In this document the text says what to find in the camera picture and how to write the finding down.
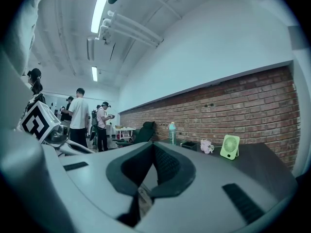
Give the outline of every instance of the woman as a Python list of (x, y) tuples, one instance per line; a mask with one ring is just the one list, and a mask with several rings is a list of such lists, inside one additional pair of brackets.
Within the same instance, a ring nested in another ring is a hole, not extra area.
[(33, 92), (33, 96), (29, 100), (21, 119), (24, 118), (24, 116), (34, 106), (36, 102), (40, 101), (42, 103), (45, 103), (45, 98), (43, 94), (41, 93), (43, 89), (42, 84), (40, 82), (41, 71), (38, 68), (34, 68), (32, 71), (29, 71), (27, 75), (28, 75), (28, 83), (31, 85), (30, 89)]

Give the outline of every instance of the water bottle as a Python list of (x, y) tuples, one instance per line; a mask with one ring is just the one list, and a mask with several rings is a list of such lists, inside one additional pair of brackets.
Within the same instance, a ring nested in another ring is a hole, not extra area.
[(176, 126), (174, 122), (169, 125), (170, 144), (176, 145)]

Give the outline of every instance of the pink plush toy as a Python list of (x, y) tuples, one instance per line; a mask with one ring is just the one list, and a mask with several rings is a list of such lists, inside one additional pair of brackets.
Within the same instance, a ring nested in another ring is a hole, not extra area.
[(201, 150), (205, 153), (205, 154), (209, 154), (209, 153), (213, 153), (214, 151), (214, 146), (212, 145), (212, 143), (208, 140), (201, 140)]

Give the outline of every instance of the green desk fan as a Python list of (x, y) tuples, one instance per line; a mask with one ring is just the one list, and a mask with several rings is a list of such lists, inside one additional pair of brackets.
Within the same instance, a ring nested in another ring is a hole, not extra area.
[(225, 135), (220, 155), (229, 160), (234, 160), (236, 156), (239, 156), (239, 142), (238, 136)]

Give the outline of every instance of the ceiling light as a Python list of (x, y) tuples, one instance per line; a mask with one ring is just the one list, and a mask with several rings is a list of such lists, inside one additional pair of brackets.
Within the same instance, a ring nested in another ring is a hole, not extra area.
[(94, 9), (91, 32), (98, 33), (99, 24), (101, 23), (102, 14), (107, 0), (96, 0)]
[(97, 67), (92, 67), (93, 80), (97, 82)]

